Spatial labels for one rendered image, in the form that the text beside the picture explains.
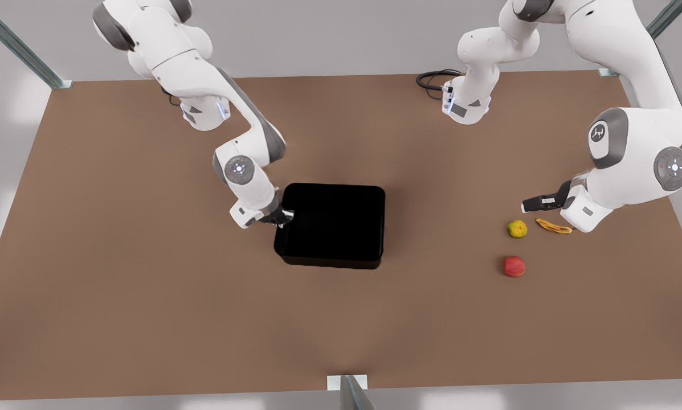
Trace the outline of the silver frame post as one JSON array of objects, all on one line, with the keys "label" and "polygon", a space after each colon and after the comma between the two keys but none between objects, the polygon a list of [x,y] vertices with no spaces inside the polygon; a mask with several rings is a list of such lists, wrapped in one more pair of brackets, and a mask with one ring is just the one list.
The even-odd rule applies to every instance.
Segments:
[{"label": "silver frame post", "polygon": [[0,19],[0,42],[12,52],[33,73],[41,78],[52,90],[69,90],[73,81],[63,80],[47,63],[17,36],[7,24]]},{"label": "silver frame post", "polygon": [[652,39],[657,39],[682,14],[682,0],[669,0],[666,6],[646,26]]},{"label": "silver frame post", "polygon": [[326,376],[328,391],[338,390],[339,410],[375,410],[367,397],[369,380],[362,375],[329,375]]}]

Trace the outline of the yellow banana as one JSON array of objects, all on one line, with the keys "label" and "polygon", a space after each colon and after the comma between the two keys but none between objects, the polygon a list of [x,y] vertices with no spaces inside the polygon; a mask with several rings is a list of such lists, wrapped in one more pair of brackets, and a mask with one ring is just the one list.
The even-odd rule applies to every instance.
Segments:
[{"label": "yellow banana", "polygon": [[542,220],[541,218],[536,218],[534,221],[536,221],[536,223],[539,226],[541,226],[541,228],[543,228],[549,232],[552,232],[552,233],[557,233],[557,234],[561,234],[561,235],[568,235],[568,234],[573,233],[573,230],[574,230],[574,228],[570,228],[570,227],[562,226],[562,225],[557,225],[557,224],[551,223],[549,221]]}]

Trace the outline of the black rectangular tray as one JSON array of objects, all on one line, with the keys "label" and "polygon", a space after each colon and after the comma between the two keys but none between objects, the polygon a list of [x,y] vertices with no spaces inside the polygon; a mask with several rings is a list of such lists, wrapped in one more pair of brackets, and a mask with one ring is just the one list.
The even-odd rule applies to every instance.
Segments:
[{"label": "black rectangular tray", "polygon": [[374,185],[291,183],[281,205],[295,215],[276,229],[275,252],[289,265],[378,268],[386,199]]}]

